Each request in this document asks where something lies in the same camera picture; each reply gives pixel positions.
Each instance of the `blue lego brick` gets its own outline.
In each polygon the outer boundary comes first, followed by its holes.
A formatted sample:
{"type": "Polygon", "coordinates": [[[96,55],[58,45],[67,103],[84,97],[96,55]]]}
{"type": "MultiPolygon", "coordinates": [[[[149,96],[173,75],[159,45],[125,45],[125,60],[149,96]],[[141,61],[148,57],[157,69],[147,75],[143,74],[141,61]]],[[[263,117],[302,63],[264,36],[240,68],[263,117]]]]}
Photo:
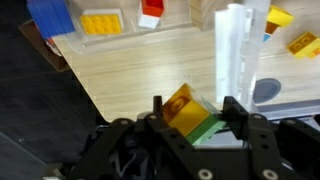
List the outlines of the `blue lego brick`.
{"type": "Polygon", "coordinates": [[[266,42],[271,37],[270,34],[264,34],[263,42],[266,42]]]}
{"type": "Polygon", "coordinates": [[[27,7],[44,39],[75,31],[64,0],[29,0],[27,7]]]}

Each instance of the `white lego brick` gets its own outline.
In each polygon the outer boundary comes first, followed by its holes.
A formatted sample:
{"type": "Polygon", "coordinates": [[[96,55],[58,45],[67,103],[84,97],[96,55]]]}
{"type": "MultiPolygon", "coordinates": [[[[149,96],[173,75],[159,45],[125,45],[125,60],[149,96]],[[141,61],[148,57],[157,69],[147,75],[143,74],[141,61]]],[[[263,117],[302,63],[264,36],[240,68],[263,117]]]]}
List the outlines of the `white lego brick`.
{"type": "Polygon", "coordinates": [[[149,16],[142,13],[141,1],[138,9],[138,26],[155,29],[160,22],[159,17],[149,16]]]}
{"type": "Polygon", "coordinates": [[[82,12],[82,15],[91,15],[91,14],[92,15],[117,14],[120,21],[121,28],[123,29],[124,27],[123,18],[122,18],[120,9],[86,9],[82,12]]]}

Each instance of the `screw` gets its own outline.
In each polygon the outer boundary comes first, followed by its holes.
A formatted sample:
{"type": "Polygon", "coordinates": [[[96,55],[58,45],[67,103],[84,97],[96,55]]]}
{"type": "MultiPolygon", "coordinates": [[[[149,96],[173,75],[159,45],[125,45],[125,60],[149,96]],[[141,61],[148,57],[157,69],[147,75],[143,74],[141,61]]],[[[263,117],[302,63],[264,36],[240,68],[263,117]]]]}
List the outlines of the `screw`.
{"type": "Polygon", "coordinates": [[[263,170],[262,174],[268,180],[278,180],[279,179],[278,174],[271,169],[263,170]]]}
{"type": "Polygon", "coordinates": [[[261,119],[262,118],[260,115],[254,115],[253,117],[256,118],[256,119],[261,119]]]}
{"type": "Polygon", "coordinates": [[[155,119],[157,119],[157,116],[156,115],[151,115],[150,119],[155,120],[155,119]]]}
{"type": "Polygon", "coordinates": [[[296,124],[296,122],[294,122],[293,120],[287,120],[287,123],[288,123],[288,124],[291,124],[291,125],[296,124]]]}
{"type": "Polygon", "coordinates": [[[122,125],[127,125],[127,124],[128,124],[128,121],[122,120],[120,123],[121,123],[122,125]]]}
{"type": "Polygon", "coordinates": [[[198,172],[198,176],[201,180],[212,180],[213,175],[211,171],[208,169],[200,169],[198,172]]]}

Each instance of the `green lego brick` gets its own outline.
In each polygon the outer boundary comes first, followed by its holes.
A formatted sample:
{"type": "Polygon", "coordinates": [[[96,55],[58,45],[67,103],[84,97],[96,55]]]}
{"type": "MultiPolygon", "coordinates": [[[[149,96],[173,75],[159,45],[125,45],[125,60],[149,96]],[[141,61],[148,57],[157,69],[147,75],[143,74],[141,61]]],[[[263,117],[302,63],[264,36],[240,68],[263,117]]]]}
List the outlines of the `green lego brick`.
{"type": "Polygon", "coordinates": [[[208,138],[224,125],[225,122],[219,121],[214,115],[209,115],[199,126],[186,136],[186,139],[192,145],[200,145],[207,141],[208,138]]]}

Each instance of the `wooden table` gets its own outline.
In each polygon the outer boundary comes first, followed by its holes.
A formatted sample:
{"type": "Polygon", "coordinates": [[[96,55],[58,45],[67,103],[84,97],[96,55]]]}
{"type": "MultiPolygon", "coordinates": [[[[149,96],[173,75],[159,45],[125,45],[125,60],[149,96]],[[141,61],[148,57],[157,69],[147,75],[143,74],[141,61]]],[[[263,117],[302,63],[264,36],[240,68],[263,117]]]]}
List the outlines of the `wooden table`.
{"type": "MultiPolygon", "coordinates": [[[[305,31],[320,36],[320,1],[278,0],[274,5],[296,19],[278,29],[261,51],[257,79],[282,83],[280,94],[265,104],[317,99],[320,58],[296,60],[285,47],[305,31]]],[[[151,111],[154,95],[166,101],[185,82],[215,104],[213,34],[94,55],[75,53],[63,38],[55,41],[101,114],[112,121],[151,111]]]]}

